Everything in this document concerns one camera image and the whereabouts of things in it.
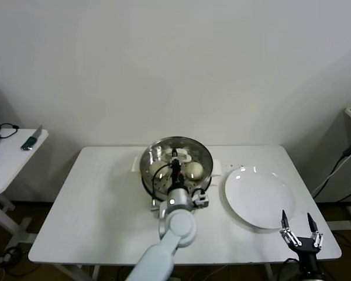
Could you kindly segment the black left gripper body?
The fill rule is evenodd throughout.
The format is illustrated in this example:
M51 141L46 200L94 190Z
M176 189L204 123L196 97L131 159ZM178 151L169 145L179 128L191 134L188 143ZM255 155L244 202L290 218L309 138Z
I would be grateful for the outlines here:
M179 162L172 162L171 164L171 184L172 185L183 185L184 176L181 172L181 164Z

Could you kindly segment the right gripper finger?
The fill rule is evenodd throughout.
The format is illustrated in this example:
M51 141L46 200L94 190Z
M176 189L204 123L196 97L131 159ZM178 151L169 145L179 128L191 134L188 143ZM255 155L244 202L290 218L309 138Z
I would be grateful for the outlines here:
M288 218L285 210L282 210L281 227L282 229L280 230L280 234L288 246L301 246L301 241L290 230L290 225L288 223Z
M321 249L324 242L324 236L322 233L319 232L317 224L312 218L310 213L307 213L307 218L308 218L309 228L311 230L311 239L313 240L313 246L314 248Z

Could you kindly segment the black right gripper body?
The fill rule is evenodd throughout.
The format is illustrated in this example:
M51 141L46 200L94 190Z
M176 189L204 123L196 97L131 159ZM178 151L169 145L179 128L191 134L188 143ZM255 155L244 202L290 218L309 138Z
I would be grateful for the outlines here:
M296 245L292 246L292 250L298 255L301 266L316 266L317 254L321 251L319 246L315 246L312 238L299 237Z

